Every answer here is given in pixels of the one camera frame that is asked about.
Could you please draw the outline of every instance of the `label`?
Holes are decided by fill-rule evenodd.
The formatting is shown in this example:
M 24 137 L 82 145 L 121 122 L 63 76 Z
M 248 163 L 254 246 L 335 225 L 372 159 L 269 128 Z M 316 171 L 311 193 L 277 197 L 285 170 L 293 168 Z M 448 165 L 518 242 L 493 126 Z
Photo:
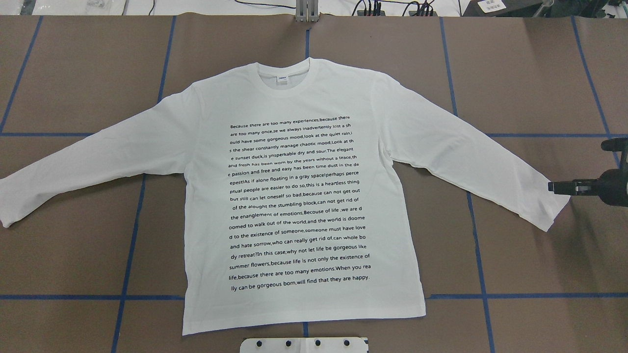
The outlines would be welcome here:
M 484 13 L 491 13 L 506 8 L 502 0 L 484 0 L 477 3 Z

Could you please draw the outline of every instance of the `metal bracket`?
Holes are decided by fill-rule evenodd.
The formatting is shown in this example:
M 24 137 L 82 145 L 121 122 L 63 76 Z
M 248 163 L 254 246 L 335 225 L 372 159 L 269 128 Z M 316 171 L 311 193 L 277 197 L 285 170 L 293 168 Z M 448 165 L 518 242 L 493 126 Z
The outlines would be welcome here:
M 296 21 L 317 22 L 318 0 L 296 0 Z

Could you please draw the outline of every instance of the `shirt sleeve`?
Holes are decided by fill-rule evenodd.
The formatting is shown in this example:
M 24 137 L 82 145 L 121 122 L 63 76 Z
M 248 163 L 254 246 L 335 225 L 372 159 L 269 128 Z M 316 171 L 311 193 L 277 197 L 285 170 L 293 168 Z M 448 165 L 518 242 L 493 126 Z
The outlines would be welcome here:
M 0 179 L 5 228 L 53 196 L 141 173 L 183 173 L 196 145 L 201 102 L 194 86 Z
M 543 231 L 569 201 L 549 192 L 549 180 L 522 159 L 387 75 L 371 102 L 390 157 L 491 200 Z

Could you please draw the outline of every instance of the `black cable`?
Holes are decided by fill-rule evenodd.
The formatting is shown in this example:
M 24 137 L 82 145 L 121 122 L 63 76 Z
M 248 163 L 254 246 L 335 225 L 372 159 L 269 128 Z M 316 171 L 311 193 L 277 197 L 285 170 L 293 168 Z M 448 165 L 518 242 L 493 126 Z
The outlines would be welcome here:
M 427 1 L 425 1 L 423 4 L 421 4 L 421 8 L 419 9 L 419 11 L 417 11 L 414 15 L 415 16 L 424 16 L 424 14 L 427 12 L 427 9 L 430 7 L 430 5 L 428 4 Z
M 245 5 L 262 5 L 262 6 L 274 6 L 276 8 L 286 8 L 286 9 L 293 9 L 293 10 L 296 9 L 296 7 L 288 6 L 288 5 L 245 3 L 244 1 L 240 1 L 240 0 L 234 0 L 234 1 L 237 2 L 238 4 L 245 4 Z
M 425 0 L 425 3 L 423 3 L 423 7 L 425 8 L 425 12 L 421 12 L 420 16 L 433 16 L 434 15 L 434 8 L 432 7 L 432 3 L 435 0 L 432 0 L 430 2 L 428 2 L 427 0 Z
M 406 15 L 406 11 L 408 10 L 408 8 L 410 7 L 410 5 L 412 5 L 412 4 L 416 4 L 416 12 L 417 12 L 417 13 L 419 12 L 419 9 L 420 9 L 421 4 L 419 4 L 419 2 L 418 2 L 418 1 L 410 1 L 410 2 L 406 5 L 406 8 L 403 10 L 403 14 L 401 14 L 401 17 L 403 17 L 403 16 L 405 16 L 405 15 Z
M 364 4 L 364 13 L 366 14 L 366 3 L 364 2 L 364 0 L 360 0 L 357 2 L 357 4 L 355 4 L 354 12 L 351 13 L 351 16 L 355 15 L 355 10 L 357 10 L 357 7 L 360 6 L 360 3 Z

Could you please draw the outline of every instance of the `neckline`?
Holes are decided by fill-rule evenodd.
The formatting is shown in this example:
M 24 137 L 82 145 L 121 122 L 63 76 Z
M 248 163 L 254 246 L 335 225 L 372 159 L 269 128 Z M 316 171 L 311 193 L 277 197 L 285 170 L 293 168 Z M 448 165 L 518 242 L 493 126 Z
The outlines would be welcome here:
M 256 62 L 248 65 L 248 71 L 251 82 L 261 92 L 275 97 L 289 97 L 303 92 L 311 85 L 318 71 L 318 63 L 312 58 L 307 58 L 289 67 L 272 67 Z M 259 76 L 260 74 L 290 76 L 304 72 L 307 72 L 307 75 L 299 84 L 292 88 L 281 90 L 268 87 Z

